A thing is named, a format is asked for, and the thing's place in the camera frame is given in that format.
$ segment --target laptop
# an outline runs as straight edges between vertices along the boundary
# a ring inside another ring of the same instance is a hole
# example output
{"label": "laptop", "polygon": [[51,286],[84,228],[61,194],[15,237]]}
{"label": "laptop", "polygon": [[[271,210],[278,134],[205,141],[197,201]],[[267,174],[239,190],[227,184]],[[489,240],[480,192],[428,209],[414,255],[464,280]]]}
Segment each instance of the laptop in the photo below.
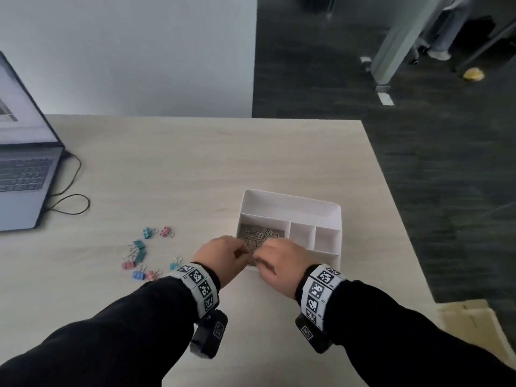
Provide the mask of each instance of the laptop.
{"label": "laptop", "polygon": [[0,52],[0,231],[34,228],[65,146]]}

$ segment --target laptop screen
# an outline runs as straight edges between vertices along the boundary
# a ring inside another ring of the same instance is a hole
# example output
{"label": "laptop screen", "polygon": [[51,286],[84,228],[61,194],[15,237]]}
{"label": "laptop screen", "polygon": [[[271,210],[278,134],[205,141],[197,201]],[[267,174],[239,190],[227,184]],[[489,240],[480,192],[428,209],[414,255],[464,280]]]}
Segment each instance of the laptop screen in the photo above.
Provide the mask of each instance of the laptop screen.
{"label": "laptop screen", "polygon": [[35,142],[57,142],[57,138],[0,57],[0,145]]}

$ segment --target laptop keyboard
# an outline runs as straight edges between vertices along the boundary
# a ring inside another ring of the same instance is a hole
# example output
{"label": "laptop keyboard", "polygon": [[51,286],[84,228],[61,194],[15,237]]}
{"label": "laptop keyboard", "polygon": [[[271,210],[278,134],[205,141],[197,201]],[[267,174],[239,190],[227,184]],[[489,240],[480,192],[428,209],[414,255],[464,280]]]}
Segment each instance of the laptop keyboard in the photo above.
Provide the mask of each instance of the laptop keyboard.
{"label": "laptop keyboard", "polygon": [[0,193],[40,190],[52,159],[0,160]]}

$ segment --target power cord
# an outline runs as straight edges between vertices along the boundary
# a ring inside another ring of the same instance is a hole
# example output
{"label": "power cord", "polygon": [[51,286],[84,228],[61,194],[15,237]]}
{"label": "power cord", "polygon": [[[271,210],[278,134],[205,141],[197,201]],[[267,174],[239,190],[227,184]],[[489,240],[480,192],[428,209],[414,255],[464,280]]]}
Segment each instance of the power cord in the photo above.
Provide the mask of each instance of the power cord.
{"label": "power cord", "polygon": [[[65,159],[73,156],[75,157],[75,159],[77,159],[77,161],[79,162],[79,167],[77,168],[77,171],[75,171],[75,174],[73,175],[73,178],[72,178],[72,181],[68,184],[67,187],[64,188],[64,190],[62,190],[61,192],[59,193],[55,193],[55,194],[51,194],[50,196],[51,197],[55,197],[55,196],[58,196],[58,195],[63,195],[64,193],[66,193],[68,191],[68,189],[70,187],[72,187],[72,185],[75,183],[76,179],[77,179],[77,175],[79,174],[79,171],[81,170],[82,166],[83,166],[83,163],[81,162],[81,159],[79,159],[77,156],[75,156],[73,153],[69,152],[69,151],[65,151],[65,154],[66,156],[64,157]],[[63,210],[59,210],[59,209],[56,209],[55,207],[61,203],[62,201],[66,200],[67,198],[70,198],[70,197],[73,197],[73,196],[81,196],[81,197],[84,197],[87,201],[87,206],[84,210],[81,210],[80,212],[77,212],[77,213],[70,213],[70,212],[64,212]],[[45,209],[45,212],[48,212],[50,210],[53,210],[54,212],[59,212],[59,213],[62,213],[62,214],[69,214],[70,216],[76,216],[78,214],[83,214],[84,212],[86,212],[91,206],[91,200],[85,196],[84,194],[70,194],[70,195],[67,195],[66,197],[63,197],[61,198],[59,201],[55,202],[54,205],[52,206],[49,206]]]}

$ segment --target hand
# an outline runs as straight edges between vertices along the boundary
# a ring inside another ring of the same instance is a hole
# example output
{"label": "hand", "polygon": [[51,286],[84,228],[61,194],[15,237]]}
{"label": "hand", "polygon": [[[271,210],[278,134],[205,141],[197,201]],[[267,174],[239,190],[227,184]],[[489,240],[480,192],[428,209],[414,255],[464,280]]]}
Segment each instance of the hand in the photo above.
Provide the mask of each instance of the hand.
{"label": "hand", "polygon": [[193,256],[192,262],[200,262],[215,272],[220,288],[228,285],[251,260],[247,244],[233,236],[212,239]]}
{"label": "hand", "polygon": [[256,266],[263,280],[281,294],[294,299],[306,269],[320,262],[292,240],[268,238],[255,251]]}

